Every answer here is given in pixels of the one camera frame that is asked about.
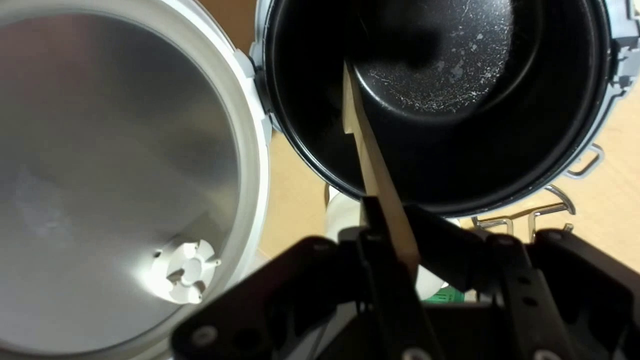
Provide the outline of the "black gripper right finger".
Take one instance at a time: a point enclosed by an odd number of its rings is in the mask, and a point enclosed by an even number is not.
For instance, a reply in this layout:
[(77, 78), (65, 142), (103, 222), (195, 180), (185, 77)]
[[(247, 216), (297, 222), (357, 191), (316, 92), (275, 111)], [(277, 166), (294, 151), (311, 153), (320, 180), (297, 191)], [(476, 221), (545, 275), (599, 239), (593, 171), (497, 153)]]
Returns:
[(455, 290), (476, 290), (505, 321), (512, 356), (640, 360), (640, 275), (580, 237), (544, 229), (532, 244), (464, 231), (406, 207), (419, 265)]

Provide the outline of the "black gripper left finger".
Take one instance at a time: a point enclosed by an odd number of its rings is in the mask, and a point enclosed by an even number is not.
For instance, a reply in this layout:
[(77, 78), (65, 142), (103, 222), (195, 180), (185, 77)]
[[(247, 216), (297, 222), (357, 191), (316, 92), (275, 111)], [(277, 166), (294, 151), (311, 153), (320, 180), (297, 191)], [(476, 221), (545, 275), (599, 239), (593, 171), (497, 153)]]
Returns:
[(349, 229), (340, 243), (309, 237), (176, 327), (178, 360), (283, 360), (341, 304), (353, 304), (364, 335), (347, 351), (402, 360), (427, 348), (419, 302), (390, 243)]

